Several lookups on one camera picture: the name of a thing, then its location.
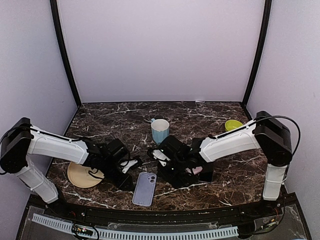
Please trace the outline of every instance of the yellow-green bowl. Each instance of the yellow-green bowl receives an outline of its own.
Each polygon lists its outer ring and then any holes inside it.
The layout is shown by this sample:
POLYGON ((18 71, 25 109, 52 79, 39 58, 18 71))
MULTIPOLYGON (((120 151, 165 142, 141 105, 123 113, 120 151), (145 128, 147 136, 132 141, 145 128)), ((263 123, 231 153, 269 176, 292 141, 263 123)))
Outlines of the yellow-green bowl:
POLYGON ((237 129, 239 127, 241 127, 243 124, 237 120, 228 120, 225 122, 224 127, 225 127, 225 131, 229 132, 233 129, 237 129))

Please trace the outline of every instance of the white vent strip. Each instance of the white vent strip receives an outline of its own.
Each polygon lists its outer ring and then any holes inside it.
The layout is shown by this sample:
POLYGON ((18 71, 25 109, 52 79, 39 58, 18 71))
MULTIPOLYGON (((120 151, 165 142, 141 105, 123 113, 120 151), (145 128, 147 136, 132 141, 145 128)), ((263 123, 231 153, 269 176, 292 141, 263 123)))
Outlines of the white vent strip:
MULTIPOLYGON (((33 214, 32 221, 49 228, 72 234, 72 223, 44 216, 33 214)), ((228 227, 215 230, 180 232, 180 233, 143 233, 129 231, 114 231, 102 228, 96 228, 101 240, 215 240, 238 236, 238 227, 228 227)), ((91 239, 97 239, 97 233, 92 229, 91 239)))

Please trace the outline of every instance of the robotic arm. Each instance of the robotic arm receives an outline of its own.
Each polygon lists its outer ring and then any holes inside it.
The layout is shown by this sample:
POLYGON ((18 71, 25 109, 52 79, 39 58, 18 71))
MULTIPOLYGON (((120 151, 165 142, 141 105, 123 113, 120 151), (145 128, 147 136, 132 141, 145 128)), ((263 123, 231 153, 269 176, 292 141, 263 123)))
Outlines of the robotic arm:
MULTIPOLYGON (((256 119, 267 117, 271 115, 261 111, 256 119)), ((158 160, 158 174, 178 189, 196 183, 206 171, 212 173, 215 160, 260 148, 267 158, 262 198, 276 201, 293 155, 289 129, 274 118, 251 120, 220 135, 194 138, 191 146, 170 135, 148 154, 158 160)))
POLYGON ((20 178, 47 204, 63 197, 33 164, 28 156, 31 154, 69 160, 98 169, 117 188, 125 191, 134 189, 133 179, 127 171, 142 163, 139 156, 130 158, 130 152, 117 138, 108 144, 94 143, 85 138, 71 139, 41 130, 24 117, 2 140, 0 166, 6 173, 20 178))

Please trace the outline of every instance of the beige plate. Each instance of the beige plate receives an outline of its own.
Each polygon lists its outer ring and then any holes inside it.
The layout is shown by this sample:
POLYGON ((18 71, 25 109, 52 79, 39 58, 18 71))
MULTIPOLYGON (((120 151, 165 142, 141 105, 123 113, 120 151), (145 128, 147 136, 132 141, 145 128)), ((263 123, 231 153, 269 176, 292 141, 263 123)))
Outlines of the beige plate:
MULTIPOLYGON (((81 166, 74 162, 70 162, 68 167, 68 178, 70 182, 78 188, 91 188, 102 181, 102 179, 97 179, 89 175, 89 171, 96 172, 96 169, 91 169, 91 167, 81 166)), ((104 178, 104 174, 98 171, 95 176, 99 178, 104 178)))

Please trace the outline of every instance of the white panel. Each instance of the white panel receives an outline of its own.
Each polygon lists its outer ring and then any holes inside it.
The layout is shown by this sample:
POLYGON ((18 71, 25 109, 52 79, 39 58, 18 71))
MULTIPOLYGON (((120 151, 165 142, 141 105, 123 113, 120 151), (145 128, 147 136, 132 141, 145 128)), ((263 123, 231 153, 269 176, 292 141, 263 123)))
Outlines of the white panel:
MULTIPOLYGON (((320 1, 272 3, 265 48, 248 108, 293 118, 301 144, 291 162, 287 189, 296 192, 312 238, 320 239, 320 1)), ((290 126, 292 145, 297 131, 290 126)))
POLYGON ((61 0, 83 102, 241 101, 264 0, 61 0))
MULTIPOLYGON (((21 117, 63 134, 76 105, 59 52, 50 1, 2 0, 0 6, 0 137, 21 117)), ((35 162, 45 172, 50 159, 37 157, 35 162)), ((29 194, 13 174, 0 176, 0 239, 16 238, 29 194)))

